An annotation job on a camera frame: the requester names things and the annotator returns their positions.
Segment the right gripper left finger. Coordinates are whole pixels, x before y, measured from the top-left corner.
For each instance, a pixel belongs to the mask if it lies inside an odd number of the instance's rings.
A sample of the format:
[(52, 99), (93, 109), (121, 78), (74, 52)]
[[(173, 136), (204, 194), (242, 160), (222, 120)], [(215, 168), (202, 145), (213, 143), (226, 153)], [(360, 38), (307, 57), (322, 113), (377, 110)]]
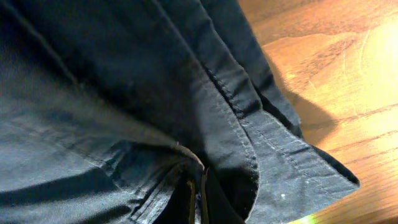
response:
[(163, 212), (154, 224), (194, 224), (195, 222), (195, 183), (184, 175)]

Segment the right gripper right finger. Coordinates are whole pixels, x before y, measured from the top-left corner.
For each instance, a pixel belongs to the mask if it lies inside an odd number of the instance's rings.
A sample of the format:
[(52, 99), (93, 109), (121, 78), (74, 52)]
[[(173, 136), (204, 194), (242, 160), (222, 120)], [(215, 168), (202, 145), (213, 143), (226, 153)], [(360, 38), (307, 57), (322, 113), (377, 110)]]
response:
[(229, 203), (211, 169), (206, 169), (200, 183), (202, 224), (245, 224)]

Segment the navy blue shorts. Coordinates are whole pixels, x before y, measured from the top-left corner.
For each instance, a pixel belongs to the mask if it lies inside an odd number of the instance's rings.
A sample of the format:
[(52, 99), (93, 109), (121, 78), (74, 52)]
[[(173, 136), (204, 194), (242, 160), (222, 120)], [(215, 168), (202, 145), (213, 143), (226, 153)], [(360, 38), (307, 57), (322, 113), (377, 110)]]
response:
[(2, 0), (1, 222), (154, 223), (211, 169), (245, 223), (359, 189), (307, 143), (237, 1)]

